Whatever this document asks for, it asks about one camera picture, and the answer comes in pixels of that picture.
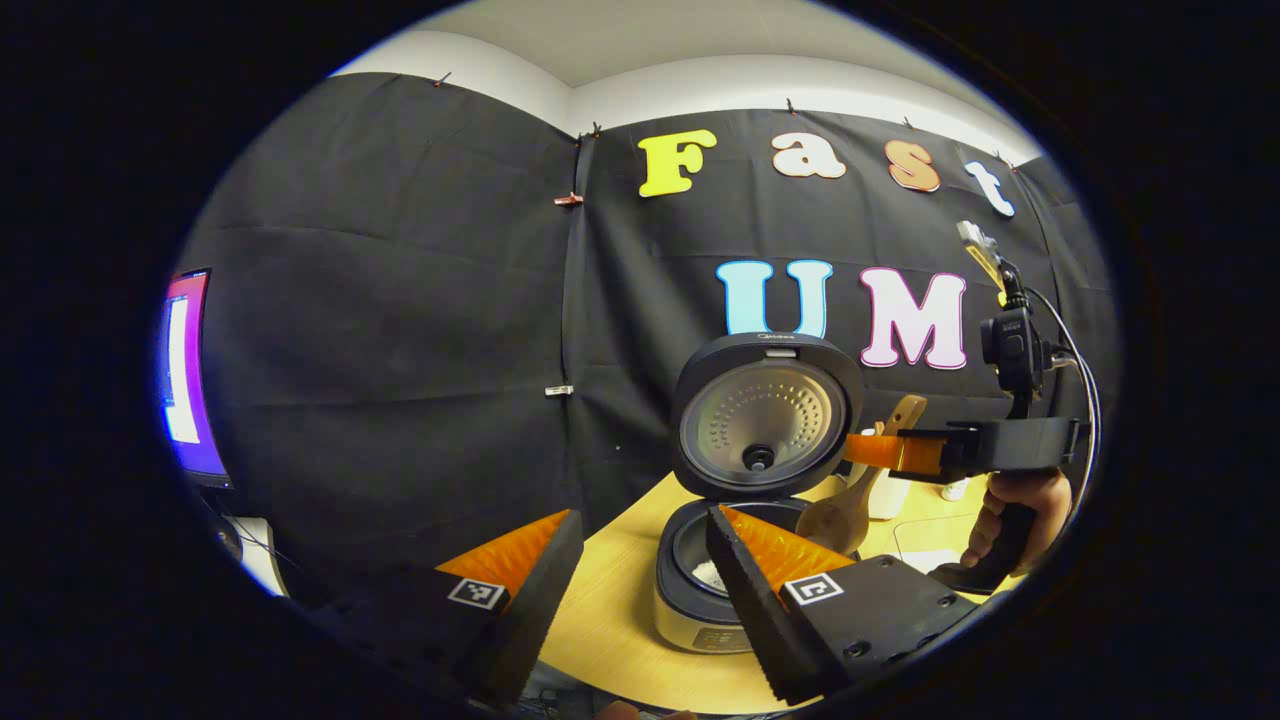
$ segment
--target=white wall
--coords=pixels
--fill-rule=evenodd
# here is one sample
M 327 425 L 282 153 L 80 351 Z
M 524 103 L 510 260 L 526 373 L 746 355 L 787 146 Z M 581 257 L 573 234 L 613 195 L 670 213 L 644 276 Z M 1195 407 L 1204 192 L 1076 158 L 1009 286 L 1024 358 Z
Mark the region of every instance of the white wall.
M 721 55 L 653 65 L 573 88 L 573 135 L 637 120 L 750 108 L 822 110 L 901 123 L 1021 164 L 1043 152 L 1001 120 L 945 92 L 888 73 L 794 55 Z
M 639 120 L 753 108 L 822 110 L 911 124 L 1000 151 L 1014 164 L 1042 155 L 1018 128 L 925 85 L 882 70 L 795 55 L 718 55 L 631 70 L 571 88 L 532 63 L 488 42 L 434 31 L 406 31 L 338 74 L 403 73 L 483 92 L 576 136 Z
M 567 85 L 518 55 L 471 37 L 404 31 L 333 74 L 349 73 L 401 73 L 433 79 L 453 73 L 444 82 L 483 92 L 570 132 L 564 123 Z

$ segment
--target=wooden spatula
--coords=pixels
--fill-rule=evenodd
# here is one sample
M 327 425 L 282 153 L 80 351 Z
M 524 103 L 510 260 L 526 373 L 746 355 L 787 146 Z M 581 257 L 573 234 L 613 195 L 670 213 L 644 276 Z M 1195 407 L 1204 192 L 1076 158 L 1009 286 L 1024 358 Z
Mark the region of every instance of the wooden spatula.
M 888 420 L 876 423 L 876 434 L 896 436 L 900 429 L 914 428 L 927 402 L 919 395 L 904 396 Z M 800 514 L 796 534 L 841 555 L 858 550 L 870 528 L 868 502 L 879 471 L 881 468 L 854 464 L 849 488 L 806 507 Z

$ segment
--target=clothespin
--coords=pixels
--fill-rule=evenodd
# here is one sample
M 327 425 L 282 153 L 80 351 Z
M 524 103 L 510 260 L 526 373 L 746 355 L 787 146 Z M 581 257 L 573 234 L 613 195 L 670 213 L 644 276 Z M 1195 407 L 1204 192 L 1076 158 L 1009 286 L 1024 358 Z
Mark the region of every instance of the clothespin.
M 1018 172 L 1018 168 L 1015 168 L 1012 163 L 1010 163 L 1009 160 L 1006 160 L 1006 159 L 1004 159 L 1004 158 L 1000 156 L 1000 150 L 996 150 L 996 159 L 1000 160 L 1001 163 L 1006 164 L 1006 165 L 1009 165 L 1010 170 L 1012 170 L 1015 173 Z

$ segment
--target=yellow letter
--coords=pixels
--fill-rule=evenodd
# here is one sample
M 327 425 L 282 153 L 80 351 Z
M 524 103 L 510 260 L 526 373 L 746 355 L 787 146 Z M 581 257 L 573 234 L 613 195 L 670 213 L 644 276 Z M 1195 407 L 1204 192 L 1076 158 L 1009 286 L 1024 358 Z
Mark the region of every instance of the yellow letter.
M 685 143 L 691 146 L 680 150 Z M 698 146 L 716 147 L 716 136 L 708 129 L 695 129 L 646 137 L 636 145 L 649 161 L 649 178 L 640 186 L 640 197 L 653 197 L 694 187 L 694 181 L 681 177 L 680 168 L 684 165 L 690 173 L 703 169 L 703 151 Z

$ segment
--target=rice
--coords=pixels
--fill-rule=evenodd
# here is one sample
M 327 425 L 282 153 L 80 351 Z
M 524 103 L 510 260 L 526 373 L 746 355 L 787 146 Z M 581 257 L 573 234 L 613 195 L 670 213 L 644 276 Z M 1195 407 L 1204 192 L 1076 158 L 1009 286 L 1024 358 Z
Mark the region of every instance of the rice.
M 719 570 L 710 560 L 694 568 L 694 577 L 721 592 L 728 592 L 724 589 L 724 580 L 721 579 Z

